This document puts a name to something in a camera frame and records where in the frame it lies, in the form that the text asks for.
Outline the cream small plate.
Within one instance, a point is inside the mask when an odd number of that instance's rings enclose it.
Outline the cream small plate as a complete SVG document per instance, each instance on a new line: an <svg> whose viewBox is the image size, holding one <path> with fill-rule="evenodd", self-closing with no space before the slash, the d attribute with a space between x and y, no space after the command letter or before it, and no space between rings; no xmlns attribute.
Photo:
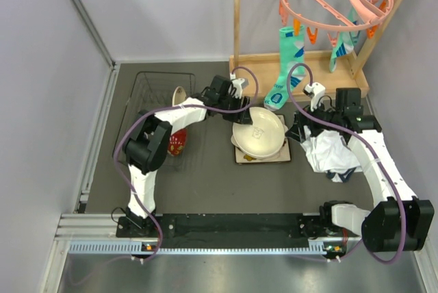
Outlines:
<svg viewBox="0 0 438 293"><path fill-rule="evenodd" d="M187 99L187 93L182 86L177 86L172 95L172 106L179 105Z"/></svg>

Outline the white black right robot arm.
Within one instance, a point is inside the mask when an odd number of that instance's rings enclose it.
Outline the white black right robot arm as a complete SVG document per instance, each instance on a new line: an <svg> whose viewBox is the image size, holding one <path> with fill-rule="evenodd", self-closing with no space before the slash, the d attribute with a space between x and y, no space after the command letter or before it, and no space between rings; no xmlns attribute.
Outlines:
<svg viewBox="0 0 438 293"><path fill-rule="evenodd" d="M365 114L358 88L338 88L335 105L324 107L325 88L314 82L304 88L311 103L294 114L288 138L304 142L337 133L352 152L370 187L373 208L368 211L345 201L320 207L319 225L327 235L343 228L360 236L368 251L418 251L424 247L435 215L429 200L419 199L398 171L385 145L382 128Z"/></svg>

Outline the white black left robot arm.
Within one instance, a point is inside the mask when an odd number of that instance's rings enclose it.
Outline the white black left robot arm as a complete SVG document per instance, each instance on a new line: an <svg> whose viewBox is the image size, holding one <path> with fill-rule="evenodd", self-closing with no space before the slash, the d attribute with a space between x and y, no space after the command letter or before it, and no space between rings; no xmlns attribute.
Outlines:
<svg viewBox="0 0 438 293"><path fill-rule="evenodd" d="M114 160L125 154L129 176L122 178L129 185L130 199L125 210L128 229L149 235L155 228L154 190L157 170L163 165L172 135L186 127L203 122L217 113L232 123L250 125L250 98L243 95L247 79L216 75L200 93L184 101L150 112L142 112L128 129L114 152Z"/></svg>

